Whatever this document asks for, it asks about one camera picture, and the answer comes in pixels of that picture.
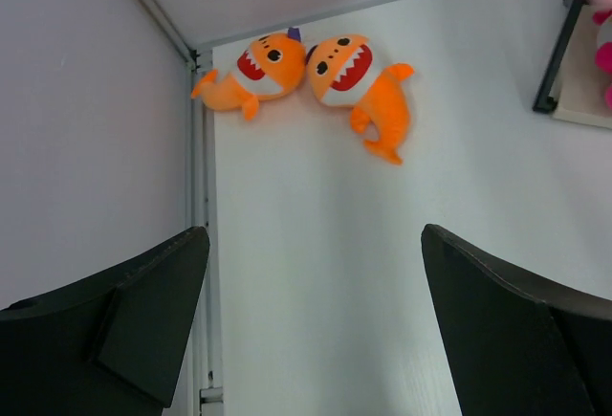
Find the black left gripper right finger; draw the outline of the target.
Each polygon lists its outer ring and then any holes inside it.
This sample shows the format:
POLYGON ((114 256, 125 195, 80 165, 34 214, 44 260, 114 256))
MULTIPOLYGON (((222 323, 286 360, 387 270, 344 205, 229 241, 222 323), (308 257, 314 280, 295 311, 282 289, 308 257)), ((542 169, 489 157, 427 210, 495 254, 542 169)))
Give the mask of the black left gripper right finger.
POLYGON ((426 278, 465 415, 608 415, 611 302, 482 251, 438 225, 426 278))

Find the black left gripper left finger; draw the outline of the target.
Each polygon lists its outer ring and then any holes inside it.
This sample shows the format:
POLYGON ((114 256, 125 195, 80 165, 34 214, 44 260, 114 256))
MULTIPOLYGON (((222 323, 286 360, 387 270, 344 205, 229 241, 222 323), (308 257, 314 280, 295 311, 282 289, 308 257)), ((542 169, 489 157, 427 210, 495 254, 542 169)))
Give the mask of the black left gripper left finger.
POLYGON ((172 405, 208 265, 192 227, 1 312, 4 415, 160 415, 172 405))

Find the orange shark plush purple fin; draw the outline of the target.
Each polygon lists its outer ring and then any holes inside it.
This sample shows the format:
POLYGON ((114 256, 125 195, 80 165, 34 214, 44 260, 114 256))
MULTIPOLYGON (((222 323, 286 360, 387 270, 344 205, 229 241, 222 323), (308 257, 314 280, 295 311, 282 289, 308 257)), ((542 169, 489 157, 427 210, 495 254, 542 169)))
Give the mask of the orange shark plush purple fin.
POLYGON ((301 32, 290 27, 254 40, 222 79, 212 69, 193 87, 190 97, 215 112, 239 110, 253 120, 263 101, 283 98, 297 89, 305 76, 306 49, 301 32))

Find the hot pink plush with glasses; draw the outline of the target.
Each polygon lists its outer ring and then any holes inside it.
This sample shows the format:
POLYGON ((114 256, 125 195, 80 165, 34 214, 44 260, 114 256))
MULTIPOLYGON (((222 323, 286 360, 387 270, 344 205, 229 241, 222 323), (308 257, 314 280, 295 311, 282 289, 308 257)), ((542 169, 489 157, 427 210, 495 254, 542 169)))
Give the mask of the hot pink plush with glasses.
POLYGON ((611 10, 598 10, 592 15, 598 28, 596 35, 596 65, 611 75, 611 10))

